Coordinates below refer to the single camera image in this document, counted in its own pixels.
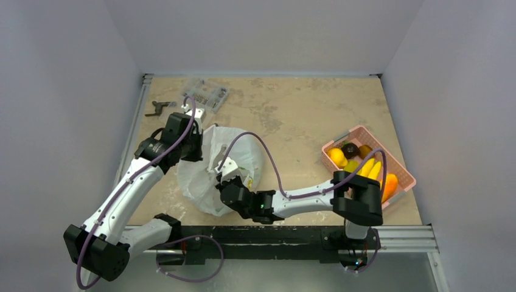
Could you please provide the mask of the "white plastic bag lemon print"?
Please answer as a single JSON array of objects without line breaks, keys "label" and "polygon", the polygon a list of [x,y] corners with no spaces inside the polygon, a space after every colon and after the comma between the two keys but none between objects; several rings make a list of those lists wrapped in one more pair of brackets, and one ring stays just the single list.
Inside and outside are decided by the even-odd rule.
[{"label": "white plastic bag lemon print", "polygon": [[[212,125],[203,133],[202,161],[181,160],[177,166],[178,185],[184,195],[200,211],[222,216],[232,212],[220,200],[215,168],[223,159],[227,147],[243,129]],[[262,177],[265,161],[261,146],[250,135],[241,137],[230,151],[243,175],[243,182],[250,190],[256,190]]]}]

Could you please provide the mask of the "yellow fake lemon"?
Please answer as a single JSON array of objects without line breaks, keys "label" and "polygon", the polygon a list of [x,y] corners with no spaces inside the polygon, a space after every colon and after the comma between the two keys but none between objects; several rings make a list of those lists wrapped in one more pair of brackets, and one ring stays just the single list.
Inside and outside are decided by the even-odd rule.
[{"label": "yellow fake lemon", "polygon": [[345,168],[348,164],[348,160],[340,148],[331,148],[327,151],[327,155],[339,169]]}]

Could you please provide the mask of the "yellow green fake starfruit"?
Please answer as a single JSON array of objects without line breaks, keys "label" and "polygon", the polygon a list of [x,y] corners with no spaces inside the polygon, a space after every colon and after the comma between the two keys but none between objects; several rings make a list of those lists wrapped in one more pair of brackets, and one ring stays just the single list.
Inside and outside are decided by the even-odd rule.
[{"label": "yellow green fake starfruit", "polygon": [[348,161],[347,165],[343,168],[345,172],[353,173],[357,170],[360,163],[358,161]]}]

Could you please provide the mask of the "dark purple fake fruit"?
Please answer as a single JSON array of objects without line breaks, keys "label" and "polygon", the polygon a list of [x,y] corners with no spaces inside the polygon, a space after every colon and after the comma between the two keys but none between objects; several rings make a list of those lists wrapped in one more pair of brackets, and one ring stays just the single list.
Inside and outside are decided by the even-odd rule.
[{"label": "dark purple fake fruit", "polygon": [[360,154],[359,147],[351,142],[343,144],[341,151],[346,159],[352,159]]}]

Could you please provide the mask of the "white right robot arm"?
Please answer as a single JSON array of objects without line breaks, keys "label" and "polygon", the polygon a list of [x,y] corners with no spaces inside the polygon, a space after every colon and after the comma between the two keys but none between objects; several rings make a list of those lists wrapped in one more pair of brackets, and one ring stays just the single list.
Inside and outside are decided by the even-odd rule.
[{"label": "white right robot arm", "polygon": [[286,195],[278,190],[252,192],[239,176],[220,179],[216,188],[224,205],[255,223],[273,224],[298,214],[332,211],[344,218],[341,238],[351,248],[364,242],[369,228],[383,224],[380,183],[345,171]]}]

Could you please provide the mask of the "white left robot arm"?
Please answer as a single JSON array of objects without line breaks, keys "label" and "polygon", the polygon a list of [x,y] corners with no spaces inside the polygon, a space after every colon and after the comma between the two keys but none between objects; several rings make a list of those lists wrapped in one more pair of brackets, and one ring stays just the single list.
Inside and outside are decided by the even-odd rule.
[{"label": "white left robot arm", "polygon": [[179,221],[166,214],[131,231],[126,225],[170,168],[180,160],[202,159],[202,133],[197,111],[172,113],[165,127],[140,143],[126,174],[98,210],[81,226],[68,226],[63,239],[78,276],[86,269],[111,282],[145,250],[160,244],[173,249],[181,243]]}]

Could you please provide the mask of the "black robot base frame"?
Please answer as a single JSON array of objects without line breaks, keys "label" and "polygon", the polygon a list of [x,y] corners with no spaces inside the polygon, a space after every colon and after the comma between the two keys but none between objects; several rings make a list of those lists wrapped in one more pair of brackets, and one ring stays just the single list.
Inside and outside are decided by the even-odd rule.
[{"label": "black robot base frame", "polygon": [[183,226],[152,249],[165,265],[203,265],[208,259],[308,260],[361,268],[379,247],[375,229],[354,240],[346,237],[344,226]]}]

